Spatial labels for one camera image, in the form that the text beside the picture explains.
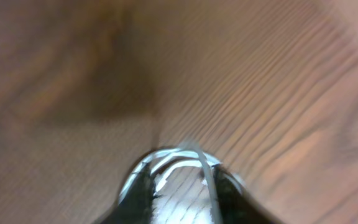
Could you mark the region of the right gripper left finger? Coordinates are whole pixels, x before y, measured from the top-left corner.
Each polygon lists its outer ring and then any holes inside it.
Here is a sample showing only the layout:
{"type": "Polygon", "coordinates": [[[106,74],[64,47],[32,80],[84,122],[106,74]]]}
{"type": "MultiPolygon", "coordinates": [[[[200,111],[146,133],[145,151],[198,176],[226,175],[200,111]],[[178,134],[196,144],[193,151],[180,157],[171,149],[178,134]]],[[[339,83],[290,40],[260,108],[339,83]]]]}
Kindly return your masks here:
{"type": "Polygon", "coordinates": [[[100,224],[150,224],[153,219],[155,182],[150,164],[144,164],[122,202],[100,224]]]}

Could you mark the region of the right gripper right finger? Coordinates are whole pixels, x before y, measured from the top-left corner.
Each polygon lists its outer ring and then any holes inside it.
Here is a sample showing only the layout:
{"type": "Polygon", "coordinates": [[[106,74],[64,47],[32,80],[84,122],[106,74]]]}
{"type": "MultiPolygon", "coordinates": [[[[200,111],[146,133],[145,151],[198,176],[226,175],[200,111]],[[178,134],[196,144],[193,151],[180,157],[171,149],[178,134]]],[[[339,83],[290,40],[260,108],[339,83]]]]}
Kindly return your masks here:
{"type": "Polygon", "coordinates": [[[224,224],[278,223],[278,219],[261,207],[223,166],[213,167],[213,178],[224,224]]]}

